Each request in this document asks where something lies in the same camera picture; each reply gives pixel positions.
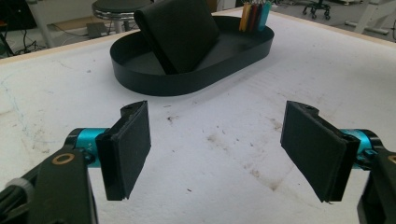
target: cable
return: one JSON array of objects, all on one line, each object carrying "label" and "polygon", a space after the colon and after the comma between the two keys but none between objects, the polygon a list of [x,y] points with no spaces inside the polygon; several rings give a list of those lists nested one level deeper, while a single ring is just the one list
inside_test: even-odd
[{"label": "cable", "polygon": [[35,187],[27,179],[14,178],[6,183],[6,188],[10,186],[15,186],[23,189],[28,203],[33,200],[33,197],[35,195]]},{"label": "cable", "polygon": [[393,30],[393,32],[392,32],[392,37],[393,37],[393,39],[394,39],[395,42],[396,42],[396,20],[395,20],[395,22],[393,23],[393,28],[391,28],[391,30]]},{"label": "cable", "polygon": [[110,30],[111,30],[111,24],[113,23],[113,21],[110,21],[110,25],[108,26],[108,30],[107,30],[107,35],[110,35]]},{"label": "cable", "polygon": [[[39,166],[28,171],[22,178],[35,185]],[[26,199],[24,190],[19,187],[9,186],[0,191],[0,222],[7,217],[9,211],[26,203]]]},{"label": "cable", "polygon": [[66,30],[62,29],[61,27],[57,26],[56,24],[52,24],[52,25],[55,26],[57,29],[63,31],[63,32],[66,33],[66,34],[69,34],[69,35],[76,35],[76,34],[67,32]]},{"label": "cable", "polygon": [[69,41],[69,40],[71,40],[71,39],[74,39],[74,38],[76,38],[76,37],[87,37],[87,36],[85,36],[85,35],[82,35],[82,36],[73,35],[73,36],[67,38],[67,39],[61,44],[61,46],[63,46],[67,41]]},{"label": "cable", "polygon": [[128,24],[130,26],[129,27],[129,31],[132,31],[134,29],[139,29],[139,27],[137,26],[136,22],[128,21]]},{"label": "cable", "polygon": [[[23,39],[22,39],[22,42],[23,42],[23,49],[18,50],[17,52],[14,53],[14,55],[19,55],[19,54],[22,54],[22,53],[29,53],[29,52],[32,52],[32,51],[37,51],[37,50],[44,49],[45,47],[43,47],[43,46],[38,46],[37,43],[36,43],[36,41],[33,41],[31,38],[29,38],[29,37],[27,36],[26,24],[24,24],[24,22],[22,22],[22,21],[15,15],[15,13],[14,13],[13,10],[12,10],[12,8],[9,6],[9,4],[8,4],[6,1],[4,1],[4,3],[5,3],[5,6],[6,6],[7,9],[8,9],[8,12],[9,12],[9,16],[7,17],[7,24],[9,24],[9,18],[12,16],[12,17],[14,18],[14,20],[20,25],[20,27],[21,27],[20,31],[21,31],[21,33],[23,34]],[[8,32],[8,26],[7,26],[7,28],[6,28],[5,38],[7,38],[7,32]],[[32,41],[32,43],[29,44],[29,45],[27,45],[26,39],[29,39],[30,41]]]}]

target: floor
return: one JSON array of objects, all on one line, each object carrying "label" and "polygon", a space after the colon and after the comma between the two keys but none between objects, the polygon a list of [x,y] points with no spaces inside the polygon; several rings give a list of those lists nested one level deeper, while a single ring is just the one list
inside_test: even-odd
[{"label": "floor", "polygon": [[[312,19],[311,15],[304,15],[303,10],[309,2],[307,1],[293,1],[290,0],[280,0],[278,4],[273,5],[272,10],[281,14],[290,15],[292,17],[301,18],[304,20],[314,21],[322,23],[325,25],[333,26],[339,29],[353,31],[354,27],[345,25],[345,21],[358,21],[368,5],[368,1],[360,3],[350,3],[348,6],[344,2],[334,2],[334,1],[324,1],[324,3],[331,6],[330,16],[331,18],[327,21],[325,20],[323,11],[319,10],[317,12],[317,18]],[[364,32],[364,35],[373,36],[376,38],[388,40],[395,42],[396,34],[394,26],[396,23],[396,11],[389,15],[384,22],[382,28],[389,30],[387,35],[380,35],[372,32]],[[111,24],[108,23],[106,27],[110,33],[114,33],[114,29]],[[50,33],[54,39],[57,46],[68,45],[76,42],[81,42],[88,40],[87,29],[78,28],[73,30],[61,30],[55,25],[49,26]],[[7,42],[17,54],[28,53],[35,50],[42,50],[45,48],[45,44],[42,40],[41,34],[37,29],[30,29],[25,31],[12,31],[7,33]]]},{"label": "floor", "polygon": [[[308,21],[314,21],[325,25],[333,26],[342,30],[348,30],[353,32],[355,27],[345,25],[345,22],[359,21],[364,10],[367,8],[368,2],[369,2],[368,0],[364,0],[362,3],[360,3],[358,0],[358,2],[349,3],[349,5],[346,6],[345,2],[324,1],[325,4],[331,6],[331,10],[330,10],[331,18],[328,21],[325,20],[323,10],[317,11],[316,13],[317,18],[315,20],[312,19],[311,15],[309,14],[309,10],[307,10],[308,13],[306,15],[303,14],[304,7],[309,3],[309,1],[297,0],[291,2],[290,0],[284,0],[284,1],[280,1],[280,4],[278,6],[274,6],[272,10],[278,13],[290,15],[292,17],[296,17]],[[395,22],[396,22],[396,10],[386,18],[385,22],[382,25],[382,29],[389,31],[387,35],[381,35],[367,31],[365,31],[363,34],[375,38],[395,42],[396,41],[396,34],[395,34],[396,31],[394,31]]]}]

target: black cable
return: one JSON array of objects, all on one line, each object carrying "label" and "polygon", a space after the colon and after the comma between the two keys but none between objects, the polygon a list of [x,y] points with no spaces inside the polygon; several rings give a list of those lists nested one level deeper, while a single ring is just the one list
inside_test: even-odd
[{"label": "black cable", "polygon": [[107,35],[110,35],[110,30],[111,30],[111,24],[113,23],[113,21],[110,21],[110,25],[108,26],[108,30],[107,30]]},{"label": "black cable", "polygon": [[395,20],[395,22],[393,23],[393,28],[391,28],[391,30],[393,30],[392,37],[393,37],[393,39],[394,39],[395,42],[396,42],[396,20]]},{"label": "black cable", "polygon": [[16,51],[15,55],[20,55],[21,53],[35,52],[35,51],[39,51],[39,50],[42,50],[42,49],[45,49],[45,48],[46,47],[44,47],[44,46],[37,45],[37,42],[34,41],[30,45],[26,46],[24,49],[20,49],[20,50]]},{"label": "black cable", "polygon": [[[9,6],[9,4],[6,2],[6,1],[4,1],[4,3],[5,3],[5,6],[7,7],[7,9],[8,9],[8,12],[9,12],[9,14],[10,14],[10,16],[12,16],[14,19],[15,19],[15,21],[21,26],[21,33],[23,33],[23,49],[21,49],[21,50],[18,50],[17,52],[15,52],[14,54],[15,55],[18,55],[18,54],[21,54],[21,52],[24,52],[24,53],[29,53],[29,52],[31,52],[29,49],[28,49],[28,46],[26,45],[26,36],[27,36],[27,30],[26,30],[26,24],[24,24],[23,22],[21,22],[20,21],[20,19],[15,15],[15,13],[12,11],[12,8]],[[5,33],[5,38],[7,38],[7,32],[8,32],[8,27],[7,27],[7,30],[6,30],[6,33]]]},{"label": "black cable", "polygon": [[56,28],[58,28],[59,30],[63,31],[63,32],[66,33],[66,34],[69,34],[69,35],[76,35],[76,34],[67,32],[66,30],[62,29],[61,27],[59,27],[59,26],[57,26],[57,25],[55,25],[55,24],[52,24],[52,25],[55,26]]},{"label": "black cable", "polygon": [[26,203],[26,194],[20,187],[10,186],[11,192],[0,202],[0,217],[6,217],[12,209]]},{"label": "black cable", "polygon": [[131,26],[131,22],[132,21],[128,21],[128,24],[130,26],[128,31],[132,31],[133,29],[139,29],[139,27],[136,27],[137,26],[136,22],[132,23],[132,26]]}]

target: stain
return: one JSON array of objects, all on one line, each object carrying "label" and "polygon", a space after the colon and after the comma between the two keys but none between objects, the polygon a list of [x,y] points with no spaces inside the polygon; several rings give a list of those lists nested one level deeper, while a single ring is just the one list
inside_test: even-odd
[{"label": "stain", "polygon": [[250,174],[253,175],[256,178],[260,177],[260,172],[258,170],[255,170],[255,169],[251,170]]},{"label": "stain", "polygon": [[248,163],[248,164],[245,164],[244,165],[244,169],[245,170],[248,170],[248,169],[250,169],[250,167],[253,165],[253,163]]},{"label": "stain", "polygon": [[272,191],[276,191],[277,190],[277,188],[279,188],[279,186],[280,186],[280,184],[282,183],[282,181],[283,181],[283,179],[281,179],[280,181],[276,181],[276,182],[272,182],[272,183],[270,183],[270,189],[272,190]]},{"label": "stain", "polygon": [[284,93],[282,93],[282,92],[277,92],[276,95],[280,95],[280,96],[283,96],[284,98],[288,98],[288,97],[286,96],[286,94],[284,94]]},{"label": "stain", "polygon": [[48,142],[45,140],[45,133],[46,132],[42,129],[39,129],[35,132],[35,134],[32,136],[34,140],[32,149],[40,150],[41,153],[48,154],[50,153],[50,149]]},{"label": "stain", "polygon": [[209,135],[207,137],[207,141],[212,142],[212,143],[216,142],[216,136],[214,134]]},{"label": "stain", "polygon": [[320,105],[323,102],[323,99],[326,95],[325,94],[321,94],[318,99],[317,99],[317,104]]},{"label": "stain", "polygon": [[171,125],[173,124],[173,121],[174,121],[175,119],[178,119],[178,116],[170,116],[170,117],[167,118],[167,120],[169,120],[169,122],[171,123]]},{"label": "stain", "polygon": [[1,113],[0,113],[0,116],[9,114],[9,113],[11,113],[11,112],[12,112],[12,110],[8,110],[8,111],[5,111],[5,112],[1,112]]},{"label": "stain", "polygon": [[215,145],[215,147],[221,148],[224,151],[228,152],[228,147],[217,138],[215,133],[214,134],[210,134],[206,139],[207,139],[208,142],[210,142],[213,145]]},{"label": "stain", "polygon": [[271,123],[274,125],[274,131],[279,132],[282,129],[282,123],[278,122],[276,119],[270,119]]},{"label": "stain", "polygon": [[59,63],[62,67],[73,69],[71,66],[69,66],[69,65],[67,65],[65,63],[62,63],[61,61],[55,61],[55,62]]},{"label": "stain", "polygon": [[23,140],[23,138],[21,139],[21,141],[22,141],[22,144],[23,144],[23,148],[25,148],[25,149],[27,150],[28,147],[26,146],[26,143],[25,143],[25,141]]}]

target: chair leg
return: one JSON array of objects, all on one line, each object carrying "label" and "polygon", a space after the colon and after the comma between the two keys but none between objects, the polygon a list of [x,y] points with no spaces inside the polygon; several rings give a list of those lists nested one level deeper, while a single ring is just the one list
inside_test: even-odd
[{"label": "chair leg", "polygon": [[122,22],[114,21],[114,28],[116,29],[116,34],[122,33]]}]

